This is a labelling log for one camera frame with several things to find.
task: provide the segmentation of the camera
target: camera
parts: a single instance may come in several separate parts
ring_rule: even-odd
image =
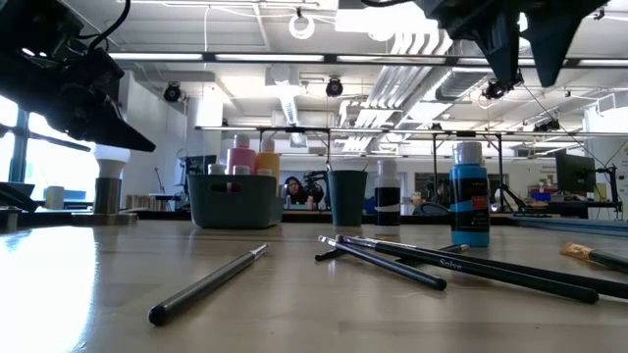
[[[327,83],[327,89],[325,89],[328,97],[336,98],[342,95],[342,83],[340,82],[340,78],[332,77],[330,78],[329,83]]]
[[[164,91],[164,99],[166,102],[179,103],[185,99],[185,91],[181,90],[180,82],[168,83],[168,88]]]

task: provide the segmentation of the bottle label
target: bottle label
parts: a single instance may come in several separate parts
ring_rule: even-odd
[[[451,230],[489,231],[489,182],[485,178],[460,178],[450,181]]]
[[[375,212],[377,226],[399,226],[401,215],[401,189],[398,187],[375,188]]]

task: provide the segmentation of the workbench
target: workbench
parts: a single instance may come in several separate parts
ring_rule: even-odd
[[[0,236],[1,352],[595,352],[628,347],[628,301],[582,304],[423,266],[438,292],[330,250],[321,234],[374,237],[373,226],[282,224],[211,230],[185,221],[129,227],[48,227]],[[403,226],[391,240],[438,248],[448,226]],[[576,241],[628,256],[628,239],[493,227],[469,255],[572,274],[628,276],[565,258]],[[163,328],[148,310],[243,252],[249,269]]]

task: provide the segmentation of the ceiling light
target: ceiling light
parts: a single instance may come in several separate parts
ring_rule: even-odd
[[[125,0],[117,0],[118,3],[124,3]],[[261,7],[295,7],[301,8],[318,8],[318,2],[290,2],[290,1],[212,1],[212,0],[131,0],[133,4],[156,4],[168,7],[207,7],[207,6],[225,6],[225,7],[251,7],[253,5]]]
[[[484,58],[460,58],[458,65],[486,66],[489,62]]]
[[[296,22],[300,19],[305,19],[307,21],[307,25],[304,29],[296,29]],[[288,30],[290,34],[296,39],[308,39],[314,34],[314,30],[316,26],[314,25],[314,18],[309,15],[304,16],[292,16],[290,22],[288,23]]]
[[[382,133],[381,128],[330,128],[330,132]]]
[[[202,61],[202,54],[193,53],[109,53],[114,60],[128,61]]]
[[[257,127],[250,126],[197,126],[196,129],[209,131],[257,131]]]
[[[445,58],[411,55],[338,55],[337,60],[340,63],[376,63],[382,65],[399,64],[431,66],[442,65],[445,63]]]
[[[581,60],[578,63],[579,67],[583,66],[598,66],[598,67],[627,67],[628,59],[626,60],[617,60],[617,59],[587,59]]]
[[[219,62],[321,63],[325,60],[325,57],[323,55],[311,54],[216,54],[216,60]]]

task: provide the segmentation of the black cup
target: black cup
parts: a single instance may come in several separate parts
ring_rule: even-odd
[[[362,225],[366,172],[333,171],[330,177],[332,218],[336,227]]]

